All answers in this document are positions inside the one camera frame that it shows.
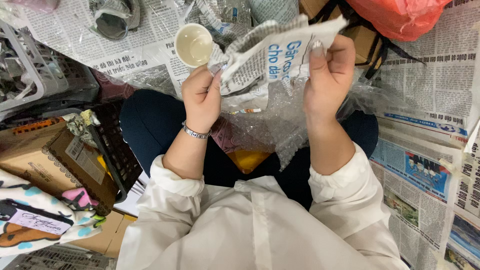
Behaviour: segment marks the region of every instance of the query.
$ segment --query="black ribbon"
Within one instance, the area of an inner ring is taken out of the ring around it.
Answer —
[[[360,17],[358,13],[353,10],[353,8],[345,1],[345,0],[329,0],[324,7],[313,17],[308,21],[308,24],[316,24],[317,22],[325,22],[330,18],[330,15],[332,14],[333,10],[335,7],[338,6],[340,11],[342,12],[342,15],[344,18],[346,18],[349,22],[348,26],[345,28],[345,30],[357,27],[357,26],[363,26],[371,31],[376,32],[375,39],[373,40],[372,46],[370,47],[370,51],[368,53],[367,60],[363,63],[355,64],[356,66],[362,66],[362,65],[368,65],[372,63],[370,68],[368,68],[367,73],[365,74],[365,77],[367,79],[371,79],[373,75],[378,71],[378,69],[383,65],[385,62],[387,56],[388,56],[388,49],[391,49],[394,53],[396,53],[398,56],[406,59],[412,59],[419,61],[426,65],[424,62],[416,59],[413,56],[410,56],[408,53],[406,53],[402,48],[399,46],[395,45],[389,38],[383,36],[380,34],[373,25],[365,20],[364,18]],[[380,46],[380,49],[378,51],[377,57],[375,57],[375,60],[372,62],[373,54],[375,53],[375,49],[377,48],[378,42],[382,41],[382,45]]]

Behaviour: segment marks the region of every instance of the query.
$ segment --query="white shirt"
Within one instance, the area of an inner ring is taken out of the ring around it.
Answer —
[[[181,179],[158,156],[117,270],[407,270],[388,230],[382,187],[355,149],[331,175],[310,168],[310,212],[273,176],[234,188],[205,185]]]

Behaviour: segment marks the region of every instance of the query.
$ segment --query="hand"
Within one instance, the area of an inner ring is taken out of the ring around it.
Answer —
[[[207,65],[196,68],[182,83],[182,97],[187,112],[185,123],[191,130],[206,134],[220,115],[220,75],[210,75]]]
[[[336,112],[350,89],[355,66],[353,41],[341,35],[324,54],[323,46],[310,53],[310,79],[303,94],[307,128],[336,121]]]

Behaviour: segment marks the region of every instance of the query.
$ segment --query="dark navy pants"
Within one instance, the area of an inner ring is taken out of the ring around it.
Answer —
[[[148,176],[153,160],[166,153],[181,130],[181,123],[185,118],[183,102],[153,90],[138,90],[123,104],[120,114],[123,138]],[[378,140],[375,116],[355,111],[341,125],[352,141],[370,157]],[[233,187],[239,179],[249,180],[272,175],[289,198],[308,210],[312,204],[308,185],[309,168],[310,148],[306,147],[297,151],[282,172],[279,172],[280,161],[274,153],[250,174],[243,174],[215,141],[208,138],[204,162],[206,184]]]

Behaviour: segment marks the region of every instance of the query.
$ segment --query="cardboard box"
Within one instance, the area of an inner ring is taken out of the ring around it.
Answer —
[[[21,134],[0,132],[0,169],[17,175],[41,190],[61,197],[85,187],[106,216],[113,209],[118,187],[98,160],[96,149],[84,144],[61,122]]]
[[[70,242],[72,245],[93,250],[110,258],[118,258],[123,236],[128,225],[137,218],[112,211],[102,224],[102,232],[86,239]]]
[[[310,20],[315,17],[318,12],[320,12],[322,7],[325,6],[327,2],[328,0],[300,0],[300,13],[306,14],[308,16],[308,19]],[[336,6],[328,19],[336,19],[341,14],[342,12],[340,11],[339,7]],[[343,35],[351,38],[355,43],[355,63],[365,63],[368,59],[370,48],[372,47],[375,40],[376,32],[360,25],[345,31]],[[382,42],[379,41],[375,47],[371,62],[368,65],[361,65],[358,67],[365,69],[370,68],[370,66],[372,65],[372,61],[374,61],[375,58],[378,56],[378,52],[381,46]]]

